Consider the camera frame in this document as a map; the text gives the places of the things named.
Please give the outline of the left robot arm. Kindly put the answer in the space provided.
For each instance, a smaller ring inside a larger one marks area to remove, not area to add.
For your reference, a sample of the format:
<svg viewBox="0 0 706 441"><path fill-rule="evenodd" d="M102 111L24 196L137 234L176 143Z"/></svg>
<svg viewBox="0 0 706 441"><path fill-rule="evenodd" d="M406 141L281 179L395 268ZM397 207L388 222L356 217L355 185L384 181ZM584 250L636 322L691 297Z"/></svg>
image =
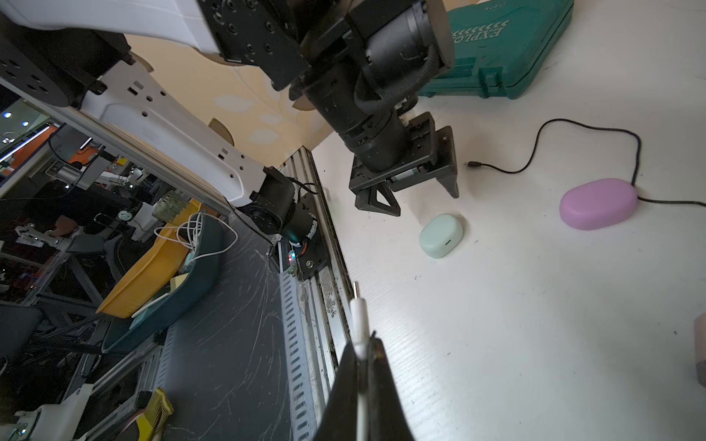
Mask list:
<svg viewBox="0 0 706 441"><path fill-rule="evenodd" d="M1 75L107 123L205 181L262 233L318 233L266 148L336 132L391 176L401 119L454 65L441 1L5 1Z"/></svg>

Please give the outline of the dark green tray outside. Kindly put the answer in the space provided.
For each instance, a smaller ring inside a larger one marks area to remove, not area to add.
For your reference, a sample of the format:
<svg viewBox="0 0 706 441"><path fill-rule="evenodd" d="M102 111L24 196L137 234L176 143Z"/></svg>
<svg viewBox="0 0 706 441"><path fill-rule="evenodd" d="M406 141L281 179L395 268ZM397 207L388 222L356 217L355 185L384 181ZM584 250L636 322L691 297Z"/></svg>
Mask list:
<svg viewBox="0 0 706 441"><path fill-rule="evenodd" d="M185 312L200 301L214 286L219 273L222 255L216 252L224 251L224 226L215 218L207 217L204 221L202 244L197 257L199 260L186 274L186 279L174 290L167 291L168 281L164 282L160 291L156 291L155 299L162 295L167 297L147 308L144 312L132 318L111 319L108 332L102 345L103 354L127 354L145 339L167 329Z"/></svg>

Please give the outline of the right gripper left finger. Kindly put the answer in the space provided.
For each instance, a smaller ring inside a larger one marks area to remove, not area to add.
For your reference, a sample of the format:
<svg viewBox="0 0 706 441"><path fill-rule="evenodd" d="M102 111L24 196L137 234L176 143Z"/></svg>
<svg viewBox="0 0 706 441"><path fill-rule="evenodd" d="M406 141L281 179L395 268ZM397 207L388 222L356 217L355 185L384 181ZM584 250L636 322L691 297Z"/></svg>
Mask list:
<svg viewBox="0 0 706 441"><path fill-rule="evenodd" d="M357 439L359 360L348 343L314 441Z"/></svg>

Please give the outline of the green tool case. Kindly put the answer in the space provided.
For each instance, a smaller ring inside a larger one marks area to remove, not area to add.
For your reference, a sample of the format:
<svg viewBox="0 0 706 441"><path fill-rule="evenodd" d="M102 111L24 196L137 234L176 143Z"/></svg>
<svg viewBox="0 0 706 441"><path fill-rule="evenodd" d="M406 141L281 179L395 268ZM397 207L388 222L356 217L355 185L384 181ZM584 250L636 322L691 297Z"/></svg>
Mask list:
<svg viewBox="0 0 706 441"><path fill-rule="evenodd" d="M570 24L574 5L570 0L489 1L452 9L454 68L419 94L519 98Z"/></svg>

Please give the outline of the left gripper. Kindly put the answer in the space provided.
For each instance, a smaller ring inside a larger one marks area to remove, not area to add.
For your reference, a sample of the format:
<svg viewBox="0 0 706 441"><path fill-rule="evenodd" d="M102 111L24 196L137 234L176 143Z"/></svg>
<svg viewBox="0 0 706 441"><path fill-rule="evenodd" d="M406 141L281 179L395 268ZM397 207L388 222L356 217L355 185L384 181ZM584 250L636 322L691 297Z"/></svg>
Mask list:
<svg viewBox="0 0 706 441"><path fill-rule="evenodd" d="M310 68L290 86L290 99L307 100L358 161L349 188L359 211L401 216L387 184L415 149L397 107L455 61L450 20L441 1L330 1L303 35ZM459 198L458 171L446 165L435 178Z"/></svg>

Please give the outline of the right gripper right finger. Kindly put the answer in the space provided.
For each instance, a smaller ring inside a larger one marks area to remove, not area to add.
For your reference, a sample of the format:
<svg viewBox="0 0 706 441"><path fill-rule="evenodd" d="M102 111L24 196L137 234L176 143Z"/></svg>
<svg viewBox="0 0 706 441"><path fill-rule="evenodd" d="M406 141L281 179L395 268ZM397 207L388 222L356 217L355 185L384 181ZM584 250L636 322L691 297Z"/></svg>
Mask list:
<svg viewBox="0 0 706 441"><path fill-rule="evenodd" d="M368 345L369 440L414 440L404 416L382 339L372 334Z"/></svg>

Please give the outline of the yellow tray outside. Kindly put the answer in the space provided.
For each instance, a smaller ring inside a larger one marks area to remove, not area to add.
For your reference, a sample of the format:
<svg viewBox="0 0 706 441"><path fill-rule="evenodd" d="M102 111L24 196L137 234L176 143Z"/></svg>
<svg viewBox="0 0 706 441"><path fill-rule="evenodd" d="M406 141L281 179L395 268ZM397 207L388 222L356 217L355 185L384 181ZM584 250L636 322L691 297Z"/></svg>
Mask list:
<svg viewBox="0 0 706 441"><path fill-rule="evenodd" d="M189 253L185 242L177 239L178 227L201 208L200 202L191 200L174 222L157 230L153 246L121 278L97 308L98 313L129 318L169 283Z"/></svg>

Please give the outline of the mint earbud case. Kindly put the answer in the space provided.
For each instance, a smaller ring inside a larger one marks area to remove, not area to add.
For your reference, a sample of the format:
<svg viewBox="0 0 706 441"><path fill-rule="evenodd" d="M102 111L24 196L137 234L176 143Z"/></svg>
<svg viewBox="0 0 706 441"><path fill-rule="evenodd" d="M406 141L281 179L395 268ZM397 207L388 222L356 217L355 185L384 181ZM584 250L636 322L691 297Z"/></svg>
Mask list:
<svg viewBox="0 0 706 441"><path fill-rule="evenodd" d="M441 214L431 220L418 237L422 251L429 257L446 257L463 239L463 226L456 216Z"/></svg>

